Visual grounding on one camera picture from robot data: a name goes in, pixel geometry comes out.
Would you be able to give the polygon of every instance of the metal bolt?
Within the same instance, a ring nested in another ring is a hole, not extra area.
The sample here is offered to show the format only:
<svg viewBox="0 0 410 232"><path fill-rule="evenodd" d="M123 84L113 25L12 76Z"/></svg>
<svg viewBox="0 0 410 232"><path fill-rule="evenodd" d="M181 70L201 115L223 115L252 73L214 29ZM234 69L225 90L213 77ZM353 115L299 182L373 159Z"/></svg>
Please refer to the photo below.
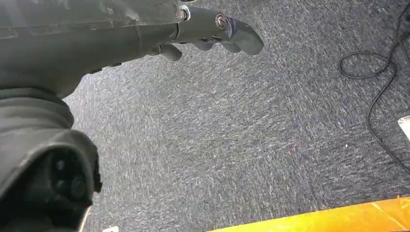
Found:
<svg viewBox="0 0 410 232"><path fill-rule="evenodd" d="M218 13L215 22L217 24L217 28L220 30L224 30L226 28L227 20L226 17L222 13Z"/></svg>
<svg viewBox="0 0 410 232"><path fill-rule="evenodd" d="M82 198L86 193L86 184L81 176L76 176L71 182L71 195L74 198Z"/></svg>
<svg viewBox="0 0 410 232"><path fill-rule="evenodd" d="M187 13L186 13L184 10L179 9L179 10L176 12L176 18L177 18L179 21L184 21L185 19L187 19Z"/></svg>
<svg viewBox="0 0 410 232"><path fill-rule="evenodd" d="M65 166L64 161L59 160L56 162L56 168L58 171L63 171L64 166Z"/></svg>

